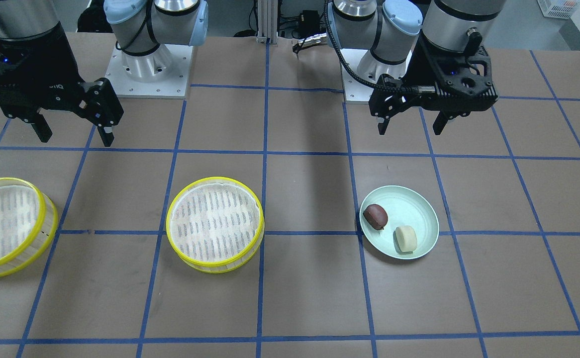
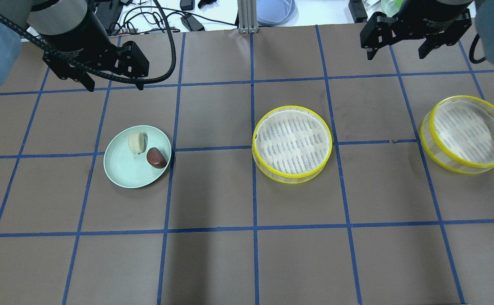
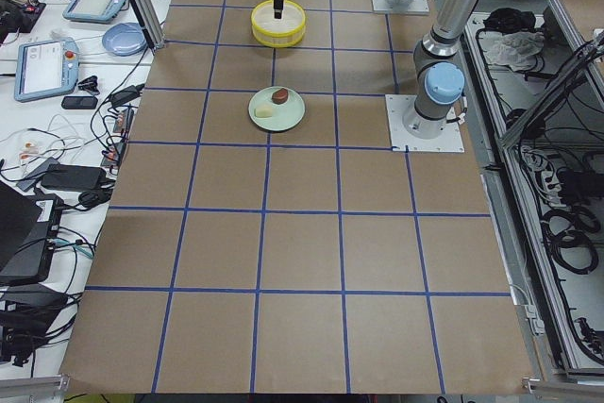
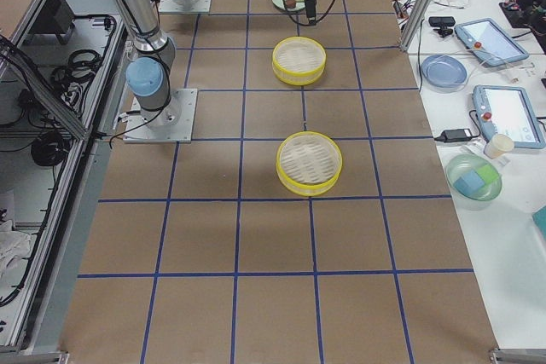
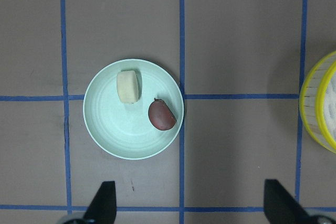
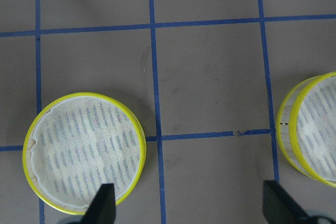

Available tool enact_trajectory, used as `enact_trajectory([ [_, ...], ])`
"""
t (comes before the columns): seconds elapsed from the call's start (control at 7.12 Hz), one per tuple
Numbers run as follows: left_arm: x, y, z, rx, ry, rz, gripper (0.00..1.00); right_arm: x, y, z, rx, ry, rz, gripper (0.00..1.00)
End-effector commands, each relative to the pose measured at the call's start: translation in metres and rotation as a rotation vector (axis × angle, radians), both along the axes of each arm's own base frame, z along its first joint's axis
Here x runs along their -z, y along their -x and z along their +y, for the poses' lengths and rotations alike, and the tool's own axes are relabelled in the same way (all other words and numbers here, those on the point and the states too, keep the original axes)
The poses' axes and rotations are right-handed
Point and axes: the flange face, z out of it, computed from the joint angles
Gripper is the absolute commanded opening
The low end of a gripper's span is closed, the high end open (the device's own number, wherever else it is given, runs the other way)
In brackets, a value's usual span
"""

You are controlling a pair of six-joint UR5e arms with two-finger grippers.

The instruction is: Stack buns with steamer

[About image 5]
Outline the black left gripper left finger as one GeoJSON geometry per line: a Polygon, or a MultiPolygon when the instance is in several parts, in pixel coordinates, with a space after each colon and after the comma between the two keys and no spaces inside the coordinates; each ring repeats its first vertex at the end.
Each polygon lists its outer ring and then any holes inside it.
{"type": "Polygon", "coordinates": [[[102,182],[87,208],[83,219],[86,223],[113,224],[116,219],[116,187],[114,181],[102,182]]]}

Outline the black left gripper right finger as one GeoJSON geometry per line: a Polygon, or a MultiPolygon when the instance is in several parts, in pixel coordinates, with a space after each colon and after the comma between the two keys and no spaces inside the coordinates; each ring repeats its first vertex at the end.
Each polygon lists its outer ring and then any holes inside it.
{"type": "Polygon", "coordinates": [[[263,208],[269,223],[304,223],[310,217],[276,179],[264,182],[263,208]]]}

